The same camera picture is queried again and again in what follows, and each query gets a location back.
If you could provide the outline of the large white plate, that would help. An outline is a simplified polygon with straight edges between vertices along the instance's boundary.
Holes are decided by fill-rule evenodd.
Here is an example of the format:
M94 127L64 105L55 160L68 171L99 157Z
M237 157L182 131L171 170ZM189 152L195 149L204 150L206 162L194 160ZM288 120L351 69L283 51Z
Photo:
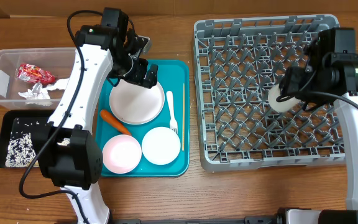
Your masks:
M144 88L120 81L109 95L112 114L123 123L140 125L155 119L163 109L165 92L157 82L152 88Z

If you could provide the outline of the small white plate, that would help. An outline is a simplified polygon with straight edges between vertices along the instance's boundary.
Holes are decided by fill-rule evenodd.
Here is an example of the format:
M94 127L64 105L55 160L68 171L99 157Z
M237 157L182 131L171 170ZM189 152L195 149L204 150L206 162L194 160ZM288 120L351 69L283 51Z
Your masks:
M156 127L148 131L141 144L144 157L155 165L173 162L181 151L178 134L167 127Z

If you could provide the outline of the pink bowl with food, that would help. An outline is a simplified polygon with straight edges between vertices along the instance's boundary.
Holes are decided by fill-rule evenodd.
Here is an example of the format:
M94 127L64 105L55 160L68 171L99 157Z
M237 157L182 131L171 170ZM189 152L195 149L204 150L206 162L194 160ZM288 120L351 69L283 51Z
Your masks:
M130 135L114 136L103 147L103 164L107 170L115 174L126 174L134 170L141 158L141 146Z

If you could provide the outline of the white tissue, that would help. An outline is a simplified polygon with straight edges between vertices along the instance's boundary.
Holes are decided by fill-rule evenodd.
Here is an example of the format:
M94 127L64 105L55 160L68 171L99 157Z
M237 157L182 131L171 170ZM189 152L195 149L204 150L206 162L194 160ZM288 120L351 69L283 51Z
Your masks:
M48 91L65 90L68 85L69 78L58 79L54 84L48 84L45 88Z
M18 95L26 99L27 105L52 105L48 90L44 88L41 83L36 83L31 90L28 89L26 92L19 92Z

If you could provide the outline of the red snack wrapper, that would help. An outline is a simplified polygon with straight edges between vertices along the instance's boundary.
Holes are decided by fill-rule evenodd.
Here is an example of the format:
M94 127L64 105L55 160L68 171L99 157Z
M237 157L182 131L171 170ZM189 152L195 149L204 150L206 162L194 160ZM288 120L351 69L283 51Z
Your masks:
M28 63L20 64L16 78L27 83L41 83L43 85L53 84L56 77L49 71Z

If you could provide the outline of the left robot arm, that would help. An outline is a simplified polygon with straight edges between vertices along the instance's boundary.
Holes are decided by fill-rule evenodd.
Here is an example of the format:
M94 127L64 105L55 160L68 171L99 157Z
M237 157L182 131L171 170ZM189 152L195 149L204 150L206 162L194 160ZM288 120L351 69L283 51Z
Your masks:
M150 39L137 36L120 9L107 7L100 16L100 24L69 33L76 51L68 85L47 123L31 133L36 155L30 165L38 164L42 175L58 187L49 195L69 198L78 223L113 222L98 184L103 155L91 133L105 80L144 88L157 84L158 66L139 57Z

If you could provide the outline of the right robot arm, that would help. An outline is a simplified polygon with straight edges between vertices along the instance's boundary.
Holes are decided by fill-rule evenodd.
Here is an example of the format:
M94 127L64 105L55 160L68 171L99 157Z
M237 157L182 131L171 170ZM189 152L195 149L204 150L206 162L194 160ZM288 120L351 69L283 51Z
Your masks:
M358 223L358 54L353 28L322 30L306 47L306 67L288 67L268 93L272 109L282 113L297 103L313 103L314 110L331 104L344 141L347 196L344 210L281 208L277 223Z

